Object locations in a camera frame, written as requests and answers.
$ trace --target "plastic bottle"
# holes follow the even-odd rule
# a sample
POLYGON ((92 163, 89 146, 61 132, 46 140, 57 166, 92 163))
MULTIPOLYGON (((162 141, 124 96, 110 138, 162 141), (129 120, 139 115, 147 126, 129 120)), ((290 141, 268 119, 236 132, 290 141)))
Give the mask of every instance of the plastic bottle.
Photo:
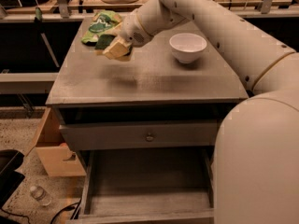
POLYGON ((52 202, 51 196, 40 186, 32 186, 30 188, 30 194, 42 206, 48 206, 52 202))

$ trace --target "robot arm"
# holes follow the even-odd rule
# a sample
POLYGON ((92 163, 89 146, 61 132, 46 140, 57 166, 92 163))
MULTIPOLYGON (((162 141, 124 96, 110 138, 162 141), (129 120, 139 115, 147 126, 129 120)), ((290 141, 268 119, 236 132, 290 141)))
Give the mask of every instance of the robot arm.
POLYGON ((299 223, 299 53, 212 0, 151 0, 121 36, 142 46, 182 19, 193 21, 260 94, 224 119, 215 144, 216 224, 299 223))

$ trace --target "open drawer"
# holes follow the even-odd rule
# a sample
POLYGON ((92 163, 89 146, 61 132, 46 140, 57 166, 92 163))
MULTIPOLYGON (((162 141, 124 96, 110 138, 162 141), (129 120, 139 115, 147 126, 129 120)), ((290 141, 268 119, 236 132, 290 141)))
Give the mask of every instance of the open drawer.
POLYGON ((86 171, 77 154, 71 151, 59 132, 59 121, 50 108, 45 113, 37 127, 32 140, 49 176, 81 176, 86 171))
POLYGON ((92 151, 80 215, 66 223, 213 223, 206 158, 203 147, 92 151))

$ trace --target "drawer knob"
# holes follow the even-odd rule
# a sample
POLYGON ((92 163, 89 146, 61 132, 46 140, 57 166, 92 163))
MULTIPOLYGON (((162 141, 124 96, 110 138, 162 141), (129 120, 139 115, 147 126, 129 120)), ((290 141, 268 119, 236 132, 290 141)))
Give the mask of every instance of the drawer knob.
POLYGON ((146 141, 152 142, 153 139, 154 139, 154 136, 151 133, 148 133, 148 135, 146 136, 146 141))

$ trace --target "drawer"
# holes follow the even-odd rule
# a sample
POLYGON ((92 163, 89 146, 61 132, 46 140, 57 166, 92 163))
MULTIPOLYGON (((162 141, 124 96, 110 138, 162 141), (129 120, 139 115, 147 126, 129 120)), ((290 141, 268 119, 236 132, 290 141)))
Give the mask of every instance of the drawer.
POLYGON ((72 150, 214 145, 215 119, 198 122, 133 122, 61 125, 72 150))
POLYGON ((36 148, 49 176, 82 176, 86 171, 77 154, 71 151, 59 131, 59 121, 50 108, 37 127, 31 147, 36 148))
POLYGON ((202 147, 95 150, 77 220, 211 224, 212 192, 202 147))

